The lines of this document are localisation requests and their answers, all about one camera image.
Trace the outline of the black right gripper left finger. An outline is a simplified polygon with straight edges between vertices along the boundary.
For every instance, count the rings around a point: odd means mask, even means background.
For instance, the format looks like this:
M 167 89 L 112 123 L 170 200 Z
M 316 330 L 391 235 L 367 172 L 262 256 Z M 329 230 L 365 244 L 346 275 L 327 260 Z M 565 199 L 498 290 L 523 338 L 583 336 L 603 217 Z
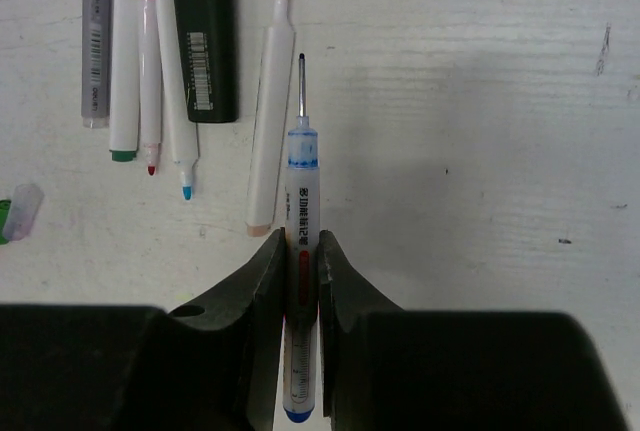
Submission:
M 285 264 L 277 230 L 224 280 L 158 314 L 136 350 L 120 429 L 272 429 Z

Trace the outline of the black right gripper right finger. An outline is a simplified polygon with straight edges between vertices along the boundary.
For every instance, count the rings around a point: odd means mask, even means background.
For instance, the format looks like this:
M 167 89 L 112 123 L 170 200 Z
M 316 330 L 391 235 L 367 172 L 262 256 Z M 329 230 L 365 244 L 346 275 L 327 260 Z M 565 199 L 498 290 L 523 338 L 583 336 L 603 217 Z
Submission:
M 349 262 L 335 235 L 318 246 L 323 415 L 333 430 L 374 430 L 368 318 L 402 310 Z

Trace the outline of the blue ballpoint pen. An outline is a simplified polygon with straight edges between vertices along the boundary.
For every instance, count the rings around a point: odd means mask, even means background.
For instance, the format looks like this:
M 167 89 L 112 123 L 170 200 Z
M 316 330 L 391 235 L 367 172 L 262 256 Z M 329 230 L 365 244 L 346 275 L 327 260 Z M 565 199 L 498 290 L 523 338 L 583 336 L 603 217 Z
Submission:
M 286 303 L 283 409 L 305 422 L 316 401 L 320 171 L 318 132 L 307 106 L 306 59 L 298 58 L 298 114 L 287 135 L 285 170 Z

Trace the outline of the orange capped white marker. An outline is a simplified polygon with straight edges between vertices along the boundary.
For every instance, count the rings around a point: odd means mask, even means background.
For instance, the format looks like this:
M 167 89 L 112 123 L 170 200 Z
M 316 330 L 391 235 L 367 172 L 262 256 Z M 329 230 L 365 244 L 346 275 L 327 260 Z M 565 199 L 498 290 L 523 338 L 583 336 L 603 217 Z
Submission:
M 295 42 L 289 1 L 274 0 L 263 40 L 245 220 L 251 237 L 266 235 L 276 213 Z

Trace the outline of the blue capped white marker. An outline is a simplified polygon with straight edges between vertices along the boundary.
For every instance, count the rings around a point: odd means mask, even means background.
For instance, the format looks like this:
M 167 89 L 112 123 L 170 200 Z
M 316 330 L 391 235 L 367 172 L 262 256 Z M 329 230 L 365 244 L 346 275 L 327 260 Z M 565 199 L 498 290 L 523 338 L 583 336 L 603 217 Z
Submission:
M 189 201 L 199 149 L 196 124 L 188 118 L 174 0 L 156 0 L 156 11 L 171 156 L 179 172 L 183 198 Z

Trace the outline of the green pen cap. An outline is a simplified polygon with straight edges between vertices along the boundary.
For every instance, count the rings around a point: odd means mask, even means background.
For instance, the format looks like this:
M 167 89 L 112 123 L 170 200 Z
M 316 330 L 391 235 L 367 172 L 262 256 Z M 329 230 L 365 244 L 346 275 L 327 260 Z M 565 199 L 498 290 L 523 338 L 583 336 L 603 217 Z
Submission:
M 3 199 L 0 201 L 0 245 L 6 245 L 9 243 L 3 235 L 3 229 L 8 218 L 10 207 L 11 201 L 9 199 Z

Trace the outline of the red capped white marker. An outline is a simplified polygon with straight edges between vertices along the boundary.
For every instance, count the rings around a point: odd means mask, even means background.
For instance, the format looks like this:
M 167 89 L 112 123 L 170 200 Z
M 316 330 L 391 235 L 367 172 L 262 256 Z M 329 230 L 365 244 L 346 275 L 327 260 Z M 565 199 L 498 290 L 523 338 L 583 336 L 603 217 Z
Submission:
M 150 176 L 156 174 L 162 141 L 162 67 L 156 0 L 137 0 L 140 84 L 140 146 Z

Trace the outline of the green black highlighter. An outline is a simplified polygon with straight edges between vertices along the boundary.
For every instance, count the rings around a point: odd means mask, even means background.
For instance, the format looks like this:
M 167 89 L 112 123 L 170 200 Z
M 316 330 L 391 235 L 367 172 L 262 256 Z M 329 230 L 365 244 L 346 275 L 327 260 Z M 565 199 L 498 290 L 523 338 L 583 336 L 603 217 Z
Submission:
M 189 120 L 239 118 L 236 0 L 174 0 Z

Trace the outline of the white marker green end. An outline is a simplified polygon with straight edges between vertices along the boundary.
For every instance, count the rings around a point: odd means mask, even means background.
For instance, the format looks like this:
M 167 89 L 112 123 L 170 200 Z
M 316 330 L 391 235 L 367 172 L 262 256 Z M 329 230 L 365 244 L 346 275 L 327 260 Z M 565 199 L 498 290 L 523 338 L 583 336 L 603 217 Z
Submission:
M 138 3 L 113 0 L 109 151 L 114 162 L 135 159 L 139 119 Z

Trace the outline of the purple highlighter pen body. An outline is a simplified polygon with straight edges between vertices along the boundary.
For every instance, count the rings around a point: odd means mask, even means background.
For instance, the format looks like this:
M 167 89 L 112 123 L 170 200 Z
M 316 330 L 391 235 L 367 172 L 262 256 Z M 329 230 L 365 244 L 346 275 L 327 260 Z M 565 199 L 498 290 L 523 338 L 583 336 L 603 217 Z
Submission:
M 89 129 L 109 124 L 112 0 L 82 0 L 81 117 Z

